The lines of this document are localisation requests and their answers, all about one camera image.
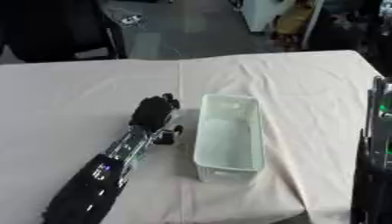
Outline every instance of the robotic arm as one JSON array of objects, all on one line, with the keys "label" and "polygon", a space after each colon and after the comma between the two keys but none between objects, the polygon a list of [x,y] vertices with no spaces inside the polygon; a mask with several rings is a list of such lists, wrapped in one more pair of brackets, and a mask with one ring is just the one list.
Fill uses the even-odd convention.
[{"label": "robotic arm", "polygon": [[98,224],[109,212],[151,144],[172,144],[182,127],[164,129],[179,101],[171,94],[144,99],[127,132],[76,173],[52,199],[43,224]]},{"label": "robotic arm", "polygon": [[368,91],[353,180],[351,224],[392,223],[392,82],[376,77]]}]

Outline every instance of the chair leg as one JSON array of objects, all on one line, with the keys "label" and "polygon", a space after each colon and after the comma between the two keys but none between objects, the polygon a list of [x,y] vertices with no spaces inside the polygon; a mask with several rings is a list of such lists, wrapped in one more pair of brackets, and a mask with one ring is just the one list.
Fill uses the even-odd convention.
[{"label": "chair leg", "polygon": [[114,44],[114,50],[116,57],[118,59],[127,59],[128,54],[125,49],[125,41],[124,41],[124,36],[123,36],[123,29],[121,27],[116,26],[116,27],[111,27],[110,28],[111,35],[112,35],[112,40]]}]

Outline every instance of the table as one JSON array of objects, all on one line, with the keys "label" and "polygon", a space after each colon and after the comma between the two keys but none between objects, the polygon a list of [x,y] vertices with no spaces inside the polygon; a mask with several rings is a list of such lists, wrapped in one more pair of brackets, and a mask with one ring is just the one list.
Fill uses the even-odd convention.
[{"label": "table", "polygon": [[[367,89],[356,52],[0,66],[0,223],[40,223],[52,196],[126,129],[144,98],[174,93],[185,134],[152,148],[103,223],[347,223]],[[266,166],[254,185],[201,183],[190,157],[201,97],[253,95]]]}]

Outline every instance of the robotic hand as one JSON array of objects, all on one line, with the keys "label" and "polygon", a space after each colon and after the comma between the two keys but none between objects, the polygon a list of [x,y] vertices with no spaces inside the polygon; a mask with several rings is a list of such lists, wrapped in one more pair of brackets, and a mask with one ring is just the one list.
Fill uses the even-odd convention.
[{"label": "robotic hand", "polygon": [[144,99],[128,131],[91,159],[52,199],[43,224],[98,224],[128,183],[128,175],[151,144],[173,144],[182,127],[163,129],[179,109],[171,94]]}]

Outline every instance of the white cabinet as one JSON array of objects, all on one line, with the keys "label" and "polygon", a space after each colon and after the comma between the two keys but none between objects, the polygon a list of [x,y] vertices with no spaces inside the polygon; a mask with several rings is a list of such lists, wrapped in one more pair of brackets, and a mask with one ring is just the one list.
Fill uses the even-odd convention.
[{"label": "white cabinet", "polygon": [[242,13],[251,32],[262,32],[267,24],[294,3],[295,0],[244,0]]}]

